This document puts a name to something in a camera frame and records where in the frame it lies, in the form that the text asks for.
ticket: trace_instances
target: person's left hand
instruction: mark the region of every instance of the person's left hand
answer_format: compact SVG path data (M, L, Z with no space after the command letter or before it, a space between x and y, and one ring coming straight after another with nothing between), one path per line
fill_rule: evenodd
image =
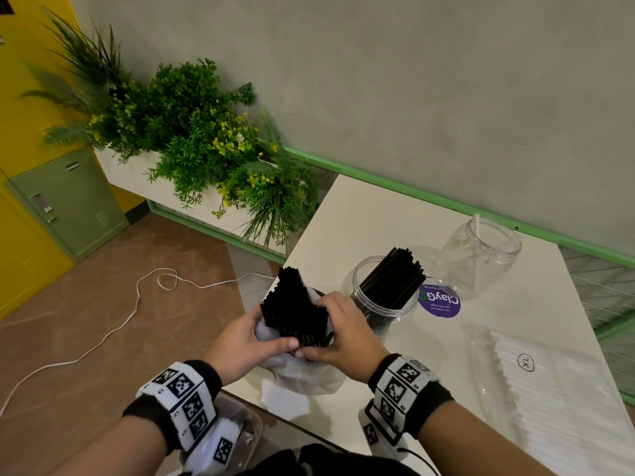
M216 370L224 386L231 384L267 357L297 349L295 337L258 341L253 331L262 319L260 304L239 319L233 320L211 345L203 360Z

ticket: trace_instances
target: jar rim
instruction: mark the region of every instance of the jar rim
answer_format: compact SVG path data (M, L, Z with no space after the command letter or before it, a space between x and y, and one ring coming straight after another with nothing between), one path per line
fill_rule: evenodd
M520 241L520 239L518 239L518 237L516 236L516 233L513 230L508 229L504 225L496 223L491 219L480 217L480 224L488 225L496 229L497 231L501 232L506 238L508 238L508 241L504 242L503 245L506 245L510 243L510 241L512 241L513 239L516 239L516 241L514 242L516 249L514 249L513 251L502 251L500 249L497 249L496 248L497 246L492 246L488 244L487 242L485 242L483 239L476 237L476 233L474 231L474 222L475 222L474 218L472 218L465 224L465 232L467 233L468 237L473 239L477 244L480 245L480 247L484 248L486 251L496 254L498 257L507 258L507 257L515 257L523 248L523 243Z
M384 260L385 256L370 256L363 259L359 264L355 266L353 269L353 295L357 297L357 299L364 304L371 311L375 312L378 315L382 315L384 317L399 317L401 315L406 315L408 312L413 310L417 305L418 297L412 298L412 301L408 301L406 305L404 305L401 309L388 309L387 307L382 307L379 304L372 302L361 290L360 284L363 281L360 281L358 278L358 271L364 266L371 263L379 264L382 260Z

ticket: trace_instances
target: purple sticker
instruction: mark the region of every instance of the purple sticker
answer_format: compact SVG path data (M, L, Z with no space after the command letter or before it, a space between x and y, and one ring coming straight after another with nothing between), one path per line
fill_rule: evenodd
M437 317L454 317L461 310L458 295L448 286L423 284L419 288L419 304Z

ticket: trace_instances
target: clear plastic jar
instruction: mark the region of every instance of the clear plastic jar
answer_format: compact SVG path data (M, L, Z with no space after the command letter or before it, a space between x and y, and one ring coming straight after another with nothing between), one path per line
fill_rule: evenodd
M366 297L360 285L383 259L384 256L372 256L362 260L353 269L351 283L345 284L345 287L348 288L345 293L351 295L357 307L360 308L362 314L366 317L368 325L378 337L385 337L389 326L393 322L398 322L401 317L412 311L417 305L419 296L419 291L416 291L401 309L381 307Z
M470 299L501 279L516 261L522 243L514 231L489 219L457 228L443 247L439 279L461 298Z

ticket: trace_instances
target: black baseboard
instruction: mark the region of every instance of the black baseboard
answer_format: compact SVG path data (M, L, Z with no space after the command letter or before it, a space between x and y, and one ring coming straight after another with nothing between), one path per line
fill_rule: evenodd
M144 200L137 207L133 207L128 212L126 212L126 219L128 219L128 223L130 225L136 224L149 213L150 206L148 205L148 202Z

